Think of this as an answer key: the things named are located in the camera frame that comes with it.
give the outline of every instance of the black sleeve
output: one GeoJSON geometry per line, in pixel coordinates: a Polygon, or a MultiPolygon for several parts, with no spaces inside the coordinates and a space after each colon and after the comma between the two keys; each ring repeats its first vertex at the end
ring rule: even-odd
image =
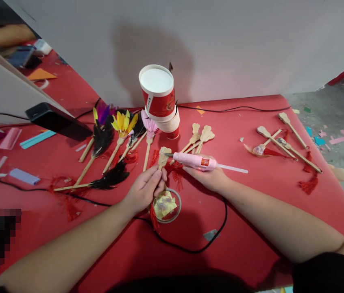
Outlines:
{"type": "Polygon", "coordinates": [[[324,253],[298,264],[294,267],[293,280],[294,293],[344,293],[344,255],[324,253]]]}

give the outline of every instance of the pink feather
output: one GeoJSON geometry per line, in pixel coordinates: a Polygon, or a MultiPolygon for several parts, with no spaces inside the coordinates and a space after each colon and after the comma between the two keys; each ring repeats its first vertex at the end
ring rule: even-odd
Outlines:
{"type": "Polygon", "coordinates": [[[152,138],[159,128],[157,127],[156,123],[149,118],[145,110],[141,110],[141,118],[146,130],[148,131],[147,137],[152,138]]]}

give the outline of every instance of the pink hot glue gun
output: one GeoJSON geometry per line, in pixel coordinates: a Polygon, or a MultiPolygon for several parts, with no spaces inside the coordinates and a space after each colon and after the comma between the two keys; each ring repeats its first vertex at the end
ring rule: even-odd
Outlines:
{"type": "Polygon", "coordinates": [[[173,157],[174,160],[178,161],[181,164],[190,166],[200,171],[212,171],[215,167],[220,167],[232,171],[248,173],[248,170],[221,165],[218,164],[217,161],[214,159],[204,158],[199,155],[192,155],[188,153],[166,153],[165,155],[168,157],[173,157]]]}

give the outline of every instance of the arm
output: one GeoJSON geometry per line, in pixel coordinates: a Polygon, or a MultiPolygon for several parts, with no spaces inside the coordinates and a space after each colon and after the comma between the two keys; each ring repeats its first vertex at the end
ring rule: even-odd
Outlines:
{"type": "Polygon", "coordinates": [[[155,165],[140,174],[120,203],[19,260],[0,275],[0,286],[11,293],[68,292],[163,190],[167,173],[157,169],[155,165]]]}
{"type": "Polygon", "coordinates": [[[221,168],[211,172],[183,169],[225,197],[292,262],[324,252],[344,254],[344,236],[315,216],[229,179],[221,168]]]}

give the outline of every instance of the hand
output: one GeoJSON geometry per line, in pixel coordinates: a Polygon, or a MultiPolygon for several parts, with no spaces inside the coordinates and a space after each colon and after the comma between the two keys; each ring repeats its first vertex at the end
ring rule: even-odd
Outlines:
{"type": "Polygon", "coordinates": [[[164,190],[167,171],[164,168],[159,171],[158,168],[158,165],[154,165],[141,173],[123,199],[122,202],[126,204],[133,216],[146,209],[152,202],[153,197],[158,196],[164,190]]]}
{"type": "MultiPolygon", "coordinates": [[[[212,156],[198,154],[204,158],[214,159],[212,156]]],[[[202,183],[207,189],[220,193],[221,188],[230,180],[220,167],[215,167],[212,171],[199,171],[189,166],[184,166],[183,170],[202,183]]]]}

